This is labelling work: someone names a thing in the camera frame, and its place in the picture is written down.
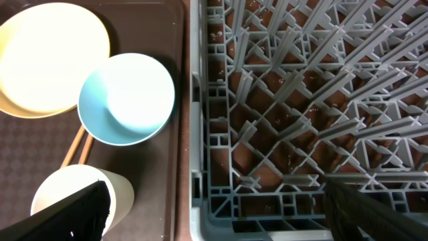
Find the brown tray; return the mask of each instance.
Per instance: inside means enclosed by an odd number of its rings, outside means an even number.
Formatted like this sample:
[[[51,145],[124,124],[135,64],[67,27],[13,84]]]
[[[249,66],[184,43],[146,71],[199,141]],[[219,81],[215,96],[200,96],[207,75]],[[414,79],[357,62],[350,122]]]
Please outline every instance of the brown tray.
[[[0,1],[0,25],[50,0]],[[113,147],[94,141],[88,165],[126,177],[134,187],[130,213],[103,240],[172,240],[179,144],[184,9],[177,0],[70,0],[93,11],[107,27],[112,55],[153,56],[175,82],[176,105],[168,125],[149,141]],[[29,216],[43,180],[59,169],[80,127],[76,110],[27,120],[0,113],[0,229]],[[76,153],[80,156],[84,141]]]

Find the plastic grid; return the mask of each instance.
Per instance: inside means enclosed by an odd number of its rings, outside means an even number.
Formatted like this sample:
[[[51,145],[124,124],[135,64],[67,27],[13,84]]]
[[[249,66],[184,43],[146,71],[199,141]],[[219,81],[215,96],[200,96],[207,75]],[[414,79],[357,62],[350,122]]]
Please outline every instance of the plastic grid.
[[[328,230],[330,177],[398,212],[427,211],[427,6],[202,1],[193,203],[207,200],[208,218],[235,233]]]

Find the wooden stick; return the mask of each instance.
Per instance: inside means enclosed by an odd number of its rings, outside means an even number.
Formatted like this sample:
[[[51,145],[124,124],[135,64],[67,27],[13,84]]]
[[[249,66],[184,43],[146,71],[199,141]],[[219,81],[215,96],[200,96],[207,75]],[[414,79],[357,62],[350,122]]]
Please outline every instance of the wooden stick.
[[[86,137],[85,145],[83,146],[82,154],[80,155],[79,164],[85,165],[88,160],[89,152],[91,151],[92,143],[94,142],[94,137],[88,133],[88,137]]]
[[[70,147],[70,149],[68,149],[66,158],[64,158],[64,161],[61,164],[61,168],[68,166],[72,162],[74,154],[76,154],[76,151],[79,148],[79,144],[82,141],[84,134],[85,128],[83,127],[83,125],[81,125],[78,133],[76,134],[76,137],[74,137],[72,146]]]

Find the light blue cup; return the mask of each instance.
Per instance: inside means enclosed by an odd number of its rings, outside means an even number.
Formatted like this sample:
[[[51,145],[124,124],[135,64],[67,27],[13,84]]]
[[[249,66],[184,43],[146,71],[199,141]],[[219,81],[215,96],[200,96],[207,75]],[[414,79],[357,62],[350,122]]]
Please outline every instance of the light blue cup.
[[[143,54],[120,54],[86,79],[78,113],[95,139],[109,145],[133,145],[162,130],[174,100],[173,79],[161,63]]]

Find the pale yellow bowl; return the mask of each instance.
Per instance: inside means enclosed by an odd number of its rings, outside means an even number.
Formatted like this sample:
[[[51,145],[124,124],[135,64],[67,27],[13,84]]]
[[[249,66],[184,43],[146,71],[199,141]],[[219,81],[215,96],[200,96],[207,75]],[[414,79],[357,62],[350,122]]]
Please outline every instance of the pale yellow bowl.
[[[18,13],[0,26],[0,110],[41,118],[75,107],[109,55],[106,28],[83,7],[48,3]]]

